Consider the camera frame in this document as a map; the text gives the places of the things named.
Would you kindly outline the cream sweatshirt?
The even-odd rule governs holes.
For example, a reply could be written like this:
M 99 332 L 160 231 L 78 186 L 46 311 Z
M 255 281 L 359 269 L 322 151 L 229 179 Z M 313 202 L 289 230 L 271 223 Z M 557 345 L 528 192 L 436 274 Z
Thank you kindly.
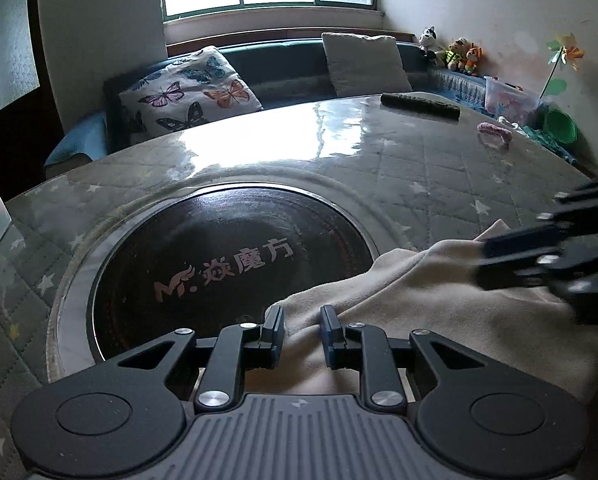
M 281 360 L 275 370 L 247 373 L 247 390 L 359 390 L 357 373 L 331 370 L 325 364 L 320 308 L 329 304 L 342 323 L 376 325 L 395 338 L 428 328 L 564 388 L 583 402 L 591 400 L 598 388 L 598 326 L 576 324 L 570 308 L 544 288 L 484 290 L 474 284 L 484 241 L 506 229 L 497 220 L 475 240 L 441 240 L 422 252 L 395 248 L 365 273 L 281 300 Z

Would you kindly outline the green plastic basket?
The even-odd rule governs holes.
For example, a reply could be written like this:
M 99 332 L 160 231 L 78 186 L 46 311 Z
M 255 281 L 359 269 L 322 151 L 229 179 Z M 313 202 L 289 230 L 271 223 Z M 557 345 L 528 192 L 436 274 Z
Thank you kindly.
M 562 145 L 569 145 L 578 140 L 576 124 L 569 115 L 560 110 L 548 110 L 546 112 L 543 130 Z

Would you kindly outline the round black induction cooktop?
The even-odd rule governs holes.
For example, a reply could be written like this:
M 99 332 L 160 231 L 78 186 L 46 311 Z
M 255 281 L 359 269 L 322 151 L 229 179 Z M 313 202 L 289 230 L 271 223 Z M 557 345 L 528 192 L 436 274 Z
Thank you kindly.
M 133 210 L 67 274 L 48 373 L 75 374 L 170 330 L 257 322 L 295 292 L 366 271 L 378 250 L 346 209 L 275 183 L 182 190 Z

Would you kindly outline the clear plastic storage box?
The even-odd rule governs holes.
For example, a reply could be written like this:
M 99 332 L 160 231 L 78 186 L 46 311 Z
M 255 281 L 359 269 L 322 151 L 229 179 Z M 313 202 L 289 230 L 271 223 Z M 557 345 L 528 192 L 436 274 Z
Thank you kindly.
M 503 116 L 508 122 L 520 126 L 530 124 L 538 113 L 540 100 L 530 91 L 522 90 L 496 77 L 485 76 L 484 108 L 496 118 Z

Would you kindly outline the colourful paper pinwheel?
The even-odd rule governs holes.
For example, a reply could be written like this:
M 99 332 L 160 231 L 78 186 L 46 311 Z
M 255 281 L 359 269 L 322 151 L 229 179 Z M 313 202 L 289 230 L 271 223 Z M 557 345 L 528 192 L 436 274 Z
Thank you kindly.
M 548 65 L 550 70 L 540 92 L 540 99 L 560 96 L 568 89 L 568 82 L 563 76 L 557 76 L 558 70 L 570 67 L 574 72 L 584 59 L 585 51 L 579 47 L 578 40 L 573 34 L 558 35 L 546 44 L 550 52 Z

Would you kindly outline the black remote control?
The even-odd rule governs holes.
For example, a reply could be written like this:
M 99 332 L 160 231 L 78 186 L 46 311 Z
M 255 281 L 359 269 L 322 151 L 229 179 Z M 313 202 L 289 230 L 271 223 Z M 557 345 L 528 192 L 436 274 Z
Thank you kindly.
M 380 103 L 396 110 L 406 110 L 406 112 L 435 116 L 455 120 L 456 122 L 460 117 L 460 108 L 458 106 L 420 98 L 419 96 L 411 96 L 410 93 L 383 93 L 380 96 Z

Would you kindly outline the orange plush toy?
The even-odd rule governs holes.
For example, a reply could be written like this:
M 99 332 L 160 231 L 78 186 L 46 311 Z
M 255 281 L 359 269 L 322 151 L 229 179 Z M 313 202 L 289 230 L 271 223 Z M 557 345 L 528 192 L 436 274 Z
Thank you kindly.
M 466 52 L 463 73 L 469 76 L 477 76 L 478 66 L 482 56 L 482 47 L 477 46 L 477 44 L 473 44 Z

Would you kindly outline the yellow plush toy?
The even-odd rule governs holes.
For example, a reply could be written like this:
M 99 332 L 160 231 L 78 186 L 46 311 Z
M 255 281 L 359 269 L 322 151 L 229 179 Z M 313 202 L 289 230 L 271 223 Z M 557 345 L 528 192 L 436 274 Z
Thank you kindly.
M 472 43 L 466 38 L 455 39 L 445 50 L 445 67 L 452 72 L 463 72 L 467 61 L 467 52 L 471 47 Z

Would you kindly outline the black white plush toy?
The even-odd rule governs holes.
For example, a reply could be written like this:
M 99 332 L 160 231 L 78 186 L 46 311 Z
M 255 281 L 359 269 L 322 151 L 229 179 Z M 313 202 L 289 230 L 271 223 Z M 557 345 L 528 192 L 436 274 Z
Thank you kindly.
M 419 35 L 418 42 L 425 59 L 431 65 L 438 67 L 444 65 L 445 49 L 439 44 L 435 26 L 424 29 Z

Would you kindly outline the butterfly print pillow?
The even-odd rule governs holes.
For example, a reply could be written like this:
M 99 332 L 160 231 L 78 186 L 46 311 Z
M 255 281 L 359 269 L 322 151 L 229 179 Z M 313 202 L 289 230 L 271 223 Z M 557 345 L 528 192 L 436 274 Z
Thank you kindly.
M 215 47 L 155 70 L 119 93 L 131 144 L 259 112 L 262 104 Z

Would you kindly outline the plain beige pillow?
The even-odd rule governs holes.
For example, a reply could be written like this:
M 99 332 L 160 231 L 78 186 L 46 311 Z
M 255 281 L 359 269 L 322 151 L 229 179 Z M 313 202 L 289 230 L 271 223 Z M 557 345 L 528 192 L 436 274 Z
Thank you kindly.
M 323 32 L 322 42 L 339 98 L 413 90 L 395 37 Z

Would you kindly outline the teal corner sofa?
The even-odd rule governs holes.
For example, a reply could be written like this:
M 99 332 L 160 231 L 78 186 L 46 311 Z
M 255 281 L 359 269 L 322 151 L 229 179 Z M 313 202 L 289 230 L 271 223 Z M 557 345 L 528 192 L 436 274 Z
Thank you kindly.
M 399 41 L 397 46 L 415 91 L 436 93 L 485 116 L 493 115 L 485 107 L 484 78 L 436 68 L 425 60 L 423 50 L 416 44 Z M 320 39 L 237 44 L 221 48 L 219 52 L 245 79 L 266 110 L 336 96 Z M 153 80 L 154 73 L 171 63 L 179 65 L 184 59 L 184 55 L 167 58 L 105 80 L 103 107 L 82 118 L 57 144 L 46 159 L 46 175 L 50 178 L 128 148 L 132 144 L 131 136 L 141 131 L 141 124 L 133 114 L 122 109 L 119 93 L 147 84 Z

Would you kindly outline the dark wooden door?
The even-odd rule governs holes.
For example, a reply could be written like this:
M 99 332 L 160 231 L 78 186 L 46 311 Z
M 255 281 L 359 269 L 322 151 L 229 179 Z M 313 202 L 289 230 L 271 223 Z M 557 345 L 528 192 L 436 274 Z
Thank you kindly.
M 64 136 L 46 68 L 38 0 L 0 0 L 0 196 L 45 179 Z

